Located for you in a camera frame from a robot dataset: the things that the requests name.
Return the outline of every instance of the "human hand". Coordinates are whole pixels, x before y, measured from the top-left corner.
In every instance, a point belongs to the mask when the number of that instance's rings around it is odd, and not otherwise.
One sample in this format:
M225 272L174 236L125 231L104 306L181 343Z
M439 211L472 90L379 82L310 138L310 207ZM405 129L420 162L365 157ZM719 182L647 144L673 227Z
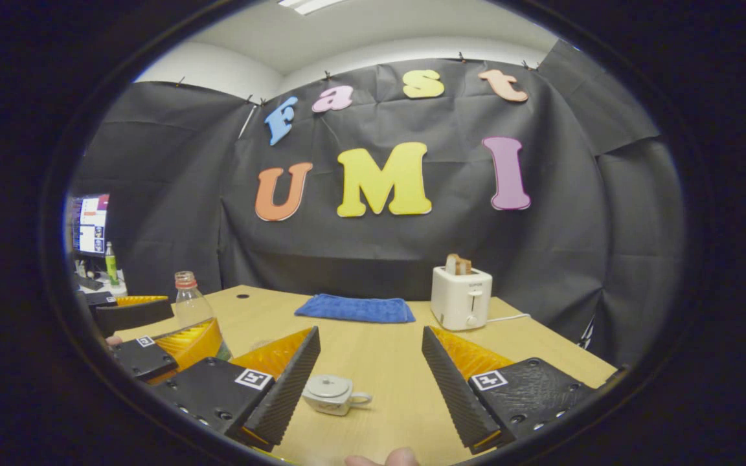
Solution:
M363 456L355 455L344 458L344 464L346 466L420 466L416 461L414 451L409 447L394 449L387 455L384 465L374 463Z

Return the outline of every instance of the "foam letter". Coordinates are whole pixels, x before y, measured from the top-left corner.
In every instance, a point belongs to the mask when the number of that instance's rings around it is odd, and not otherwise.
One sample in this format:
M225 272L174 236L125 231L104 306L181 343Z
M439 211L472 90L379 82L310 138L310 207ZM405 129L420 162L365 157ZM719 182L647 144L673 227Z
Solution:
M406 83L405 95L409 98L436 97L445 92L445 85L439 82L439 73L433 70L414 70L402 76Z
M343 151L338 161L344 165L344 200L338 206L339 216L363 216L365 205L360 191L364 192L373 213L385 208L390 190L393 201L388 206L397 216L421 215L430 212L431 203L424 195L422 157L427 146L422 142L404 142L393 148L385 168L379 166L367 150Z
M514 76L507 76L500 70L483 71L482 73L477 74L477 76L481 77L483 80L488 80L488 83L491 85L491 88L494 89L494 92L496 92L500 97L505 98L505 100L510 100L512 102L525 102L528 100L528 94L523 91L515 91L512 87L512 83L517 82L517 79Z
M301 206L301 197L304 194L304 181L307 172L313 169L310 162L296 163L289 168L289 174L293 179L289 182L289 194L286 203L276 206L272 198L275 195L275 183L278 177L284 173L283 168L267 168L258 174L258 195L255 197L255 213L261 220L282 221L293 216Z
M520 141L512 138L485 138L482 145L494 157L494 174L497 176L497 194L491 205L497 210L522 210L531 205L531 198L523 191L520 172Z
M281 138L284 138L293 129L293 125L287 124L287 121L292 121L295 117L293 105L298 101L298 97L287 98L286 102L264 119L264 123L269 124L269 133L272 135L272 138L269 139L270 146L274 146L276 142L281 141Z
M346 109L353 103L350 95L353 94L353 88L349 85L340 85L322 92L320 100L313 104L313 112L320 114L328 110Z

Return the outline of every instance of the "computer monitor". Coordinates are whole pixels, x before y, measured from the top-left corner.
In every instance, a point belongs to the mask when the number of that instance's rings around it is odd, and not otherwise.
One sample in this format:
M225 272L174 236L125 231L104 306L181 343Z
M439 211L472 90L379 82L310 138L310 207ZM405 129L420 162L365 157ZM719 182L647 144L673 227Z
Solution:
M71 203L71 233L75 254L106 255L108 194L74 197Z

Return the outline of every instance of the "cup handle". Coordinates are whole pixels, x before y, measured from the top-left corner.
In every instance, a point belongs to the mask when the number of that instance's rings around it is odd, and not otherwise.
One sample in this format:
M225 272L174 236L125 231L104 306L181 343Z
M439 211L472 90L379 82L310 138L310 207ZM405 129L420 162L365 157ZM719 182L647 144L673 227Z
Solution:
M364 398L364 401L353 401L354 398ZM373 401L373 395L365 392L356 392L350 395L350 406L364 406Z

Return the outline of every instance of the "small white cup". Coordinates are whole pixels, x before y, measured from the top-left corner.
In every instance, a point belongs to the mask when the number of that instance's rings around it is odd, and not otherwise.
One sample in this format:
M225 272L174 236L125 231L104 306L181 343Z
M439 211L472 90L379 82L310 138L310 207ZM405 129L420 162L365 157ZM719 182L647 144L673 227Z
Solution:
M314 410L334 416L344 416L350 408L373 401L370 394L353 393L353 381L335 375L310 377L301 396Z

